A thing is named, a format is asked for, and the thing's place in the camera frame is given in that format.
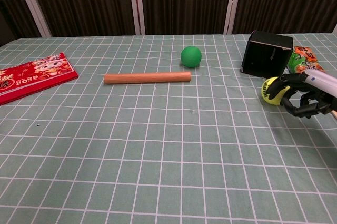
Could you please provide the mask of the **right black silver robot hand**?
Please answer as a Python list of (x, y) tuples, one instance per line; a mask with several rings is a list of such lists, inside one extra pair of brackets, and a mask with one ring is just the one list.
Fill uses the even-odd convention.
[[(307, 69), (302, 73), (283, 74), (270, 80), (272, 82), (264, 87), (264, 97), (268, 101), (276, 99), (278, 105), (284, 106), (295, 117), (309, 119), (313, 115), (336, 111), (336, 78), (323, 71)], [(290, 97), (298, 91), (304, 94), (300, 106), (295, 107)]]

